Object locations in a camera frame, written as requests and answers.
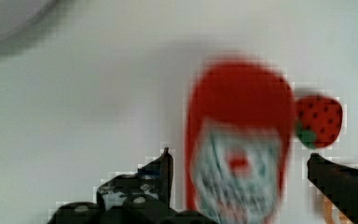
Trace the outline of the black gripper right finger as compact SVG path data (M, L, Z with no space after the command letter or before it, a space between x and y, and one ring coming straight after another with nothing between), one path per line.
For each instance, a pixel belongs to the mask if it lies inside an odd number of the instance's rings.
M337 164L312 153L308 180L353 224L358 224L358 169Z

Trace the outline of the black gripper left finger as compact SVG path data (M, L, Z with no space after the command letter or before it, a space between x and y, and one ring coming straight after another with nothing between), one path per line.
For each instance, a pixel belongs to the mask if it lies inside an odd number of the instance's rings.
M167 147L163 153L135 174L117 175L96 191L96 202L105 211L122 206L134 195L149 195L170 204L173 180L173 157Z

